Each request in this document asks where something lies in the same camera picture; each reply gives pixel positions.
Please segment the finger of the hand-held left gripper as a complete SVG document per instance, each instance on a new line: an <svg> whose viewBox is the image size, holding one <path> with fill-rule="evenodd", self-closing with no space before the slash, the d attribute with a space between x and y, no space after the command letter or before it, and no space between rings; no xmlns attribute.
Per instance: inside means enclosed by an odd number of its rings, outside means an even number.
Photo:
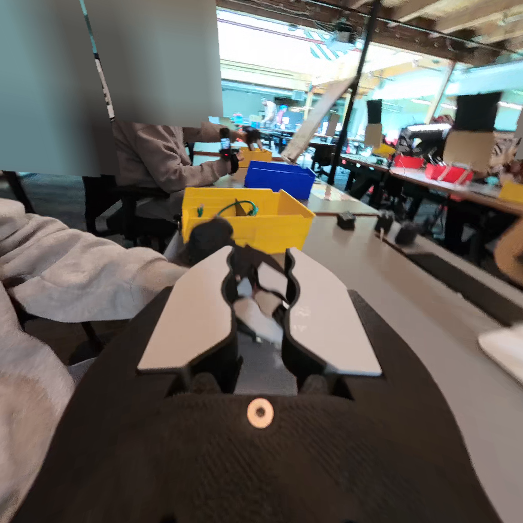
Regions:
<svg viewBox="0 0 523 523"><path fill-rule="evenodd" d="M280 270L266 262L257 267L257 293L278 298L284 306L289 306L287 298L288 279Z"/></svg>
<svg viewBox="0 0 523 523"><path fill-rule="evenodd" d="M269 343L282 343L284 331L273 314L283 301L274 294L255 294L237 300L237 318L257 337Z"/></svg>

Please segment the blue plastic bin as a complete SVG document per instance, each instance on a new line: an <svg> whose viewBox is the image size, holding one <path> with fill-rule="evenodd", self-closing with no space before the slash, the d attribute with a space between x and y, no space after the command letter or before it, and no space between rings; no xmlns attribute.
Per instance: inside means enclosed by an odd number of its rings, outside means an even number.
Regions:
<svg viewBox="0 0 523 523"><path fill-rule="evenodd" d="M310 168L253 160L247 168L244 186L276 193L283 190L297 200L308 200L315 180L316 175Z"/></svg>

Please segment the grey desk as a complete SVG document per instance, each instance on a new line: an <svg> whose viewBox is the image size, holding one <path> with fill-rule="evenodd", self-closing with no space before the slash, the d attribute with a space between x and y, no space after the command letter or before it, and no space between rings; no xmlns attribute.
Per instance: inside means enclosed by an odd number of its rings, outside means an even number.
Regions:
<svg viewBox="0 0 523 523"><path fill-rule="evenodd" d="M479 348L499 323L414 265L359 217L314 219L303 251L357 291L421 359L450 405L479 480L503 522L522 522L522 386Z"/></svg>

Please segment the white screen stand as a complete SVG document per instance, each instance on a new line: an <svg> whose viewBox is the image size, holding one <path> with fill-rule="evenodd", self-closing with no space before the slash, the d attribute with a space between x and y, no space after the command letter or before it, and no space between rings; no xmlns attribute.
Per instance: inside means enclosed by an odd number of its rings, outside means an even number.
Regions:
<svg viewBox="0 0 523 523"><path fill-rule="evenodd" d="M522 323L478 337L480 349L522 385Z"/></svg>

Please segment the person's grey hoodie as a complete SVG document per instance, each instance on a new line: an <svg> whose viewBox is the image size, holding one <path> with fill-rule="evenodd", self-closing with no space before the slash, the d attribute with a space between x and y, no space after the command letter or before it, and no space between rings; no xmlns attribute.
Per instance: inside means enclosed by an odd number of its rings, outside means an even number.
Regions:
<svg viewBox="0 0 523 523"><path fill-rule="evenodd" d="M74 389L56 354L23 331L1 286L1 522L33 485Z"/></svg>

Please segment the yellow plastic bin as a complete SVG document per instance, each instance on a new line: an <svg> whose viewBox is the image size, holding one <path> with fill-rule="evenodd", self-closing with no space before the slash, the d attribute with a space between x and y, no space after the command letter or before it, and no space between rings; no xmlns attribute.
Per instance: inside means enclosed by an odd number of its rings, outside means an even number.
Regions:
<svg viewBox="0 0 523 523"><path fill-rule="evenodd" d="M279 254L291 247L303 248L315 214L283 190L186 189L181 213L184 243L196 226L214 218L223 218L232 225L237 245Z"/></svg>
<svg viewBox="0 0 523 523"><path fill-rule="evenodd" d="M271 162L272 153L269 150L260 150L255 148L250 150L248 147L240 147L239 155L241 160L239 160L239 168L248 168L250 163L255 162Z"/></svg>

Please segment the person's left forearm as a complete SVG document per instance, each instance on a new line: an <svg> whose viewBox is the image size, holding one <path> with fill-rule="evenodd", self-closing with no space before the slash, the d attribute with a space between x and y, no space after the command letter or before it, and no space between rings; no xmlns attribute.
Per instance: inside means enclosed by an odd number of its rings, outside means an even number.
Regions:
<svg viewBox="0 0 523 523"><path fill-rule="evenodd" d="M63 323L133 318L186 271L1 199L1 324L16 320L13 302Z"/></svg>

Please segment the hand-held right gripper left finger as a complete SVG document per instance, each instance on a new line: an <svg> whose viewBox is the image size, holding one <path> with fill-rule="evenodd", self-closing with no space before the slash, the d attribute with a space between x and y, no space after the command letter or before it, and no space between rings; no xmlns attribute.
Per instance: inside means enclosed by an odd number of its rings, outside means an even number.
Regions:
<svg viewBox="0 0 523 523"><path fill-rule="evenodd" d="M137 372L175 375L184 387L201 373L220 390L234 390L239 377L237 296L232 246L224 246L189 269L173 286L137 365Z"/></svg>

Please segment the black steel pole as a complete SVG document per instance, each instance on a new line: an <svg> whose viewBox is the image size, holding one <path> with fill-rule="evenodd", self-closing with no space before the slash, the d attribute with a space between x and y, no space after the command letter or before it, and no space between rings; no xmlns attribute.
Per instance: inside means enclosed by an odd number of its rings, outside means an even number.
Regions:
<svg viewBox="0 0 523 523"><path fill-rule="evenodd" d="M330 186L333 186L334 183L335 183L335 176L336 176L336 171L337 171L337 167L338 167L339 160L340 160L340 155L342 153L343 146L344 146L345 141L347 139L347 133L348 133L348 126L349 126L349 123L350 123L350 117L351 117L352 110L353 110L353 107L354 107L355 97L357 95L359 84L360 84L360 81L361 81L364 64L365 64L366 58L367 58L367 53L368 53L368 50L369 50L369 47L370 47L370 43L371 43L372 38L373 38L373 34L375 32L375 29L376 29L377 16L378 16L378 12L379 12L380 7L381 7L381 3L382 3L382 1L374 1L372 3L370 15L369 15L369 18L368 18L368 21L367 21L367 24L366 24L366 28L365 28L365 33L364 33L365 38L364 38L363 48L361 50L358 66L357 66L357 69L356 69L356 75L355 75L354 79L352 80L352 82L349 85L350 98L349 98L349 101L348 101L347 109L345 111L345 116L344 116L344 119L343 119L342 129L341 129L341 131L339 133L339 137L338 137L338 141L336 143L335 151L334 151L334 154L332 156L332 163L331 163L331 166L330 166L330 173L329 173L329 176L328 176L328 179L327 179L327 183Z"/></svg>

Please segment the beige and black desk screen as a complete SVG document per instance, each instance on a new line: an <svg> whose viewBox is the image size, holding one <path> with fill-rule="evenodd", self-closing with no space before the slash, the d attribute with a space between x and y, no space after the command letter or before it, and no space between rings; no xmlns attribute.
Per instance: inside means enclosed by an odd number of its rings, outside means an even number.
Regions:
<svg viewBox="0 0 523 523"><path fill-rule="evenodd" d="M368 122L364 131L364 145L378 148L382 143L382 99L367 101Z"/></svg>
<svg viewBox="0 0 523 523"><path fill-rule="evenodd" d="M460 95L442 161L485 175L495 147L495 121L502 92Z"/></svg>

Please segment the black desk mat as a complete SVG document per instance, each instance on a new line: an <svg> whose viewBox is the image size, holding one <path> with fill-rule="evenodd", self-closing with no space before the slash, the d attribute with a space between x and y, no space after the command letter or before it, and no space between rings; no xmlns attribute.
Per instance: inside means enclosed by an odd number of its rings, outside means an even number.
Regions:
<svg viewBox="0 0 523 523"><path fill-rule="evenodd" d="M409 253L405 257L499 324L508 327L522 323L521 306L450 262L432 253Z"/></svg>

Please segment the leaning wooden board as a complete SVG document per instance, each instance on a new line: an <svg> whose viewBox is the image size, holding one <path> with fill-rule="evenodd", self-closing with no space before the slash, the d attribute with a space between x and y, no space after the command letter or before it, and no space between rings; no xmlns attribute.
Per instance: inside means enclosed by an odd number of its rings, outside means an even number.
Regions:
<svg viewBox="0 0 523 523"><path fill-rule="evenodd" d="M316 134L323 118L336 101L349 90L355 78L356 76L352 75L351 77L329 83L326 92L312 108L303 125L294 133L293 138L280 154L284 162L287 164L297 163L299 157L309 147L310 141Z"/></svg>

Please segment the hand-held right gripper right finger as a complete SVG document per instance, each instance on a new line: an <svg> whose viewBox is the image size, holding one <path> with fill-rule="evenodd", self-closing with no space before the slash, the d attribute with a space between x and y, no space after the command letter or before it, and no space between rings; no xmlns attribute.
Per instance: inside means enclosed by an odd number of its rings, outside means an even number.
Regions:
<svg viewBox="0 0 523 523"><path fill-rule="evenodd" d="M285 252L287 277L283 363L301 390L320 376L328 390L346 377L381 378L383 371L346 285L295 247Z"/></svg>

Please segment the wood-framed black screen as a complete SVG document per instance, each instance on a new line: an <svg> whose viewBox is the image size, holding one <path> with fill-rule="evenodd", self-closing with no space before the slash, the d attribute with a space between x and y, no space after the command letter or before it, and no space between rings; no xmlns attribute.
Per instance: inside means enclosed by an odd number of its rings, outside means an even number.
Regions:
<svg viewBox="0 0 523 523"><path fill-rule="evenodd" d="M522 287L522 218L500 237L494 250L494 261L502 274Z"/></svg>

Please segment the black charger dock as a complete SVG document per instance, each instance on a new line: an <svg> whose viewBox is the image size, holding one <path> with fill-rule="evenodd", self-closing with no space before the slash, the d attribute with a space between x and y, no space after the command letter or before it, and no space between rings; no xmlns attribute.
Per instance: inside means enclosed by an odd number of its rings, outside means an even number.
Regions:
<svg viewBox="0 0 523 523"><path fill-rule="evenodd" d="M410 247L415 244L420 230L419 224L412 221L404 221L400 224L394 243L400 247Z"/></svg>
<svg viewBox="0 0 523 523"><path fill-rule="evenodd" d="M383 210L376 221L375 233L379 238L386 237L395 222L395 214L390 210Z"/></svg>

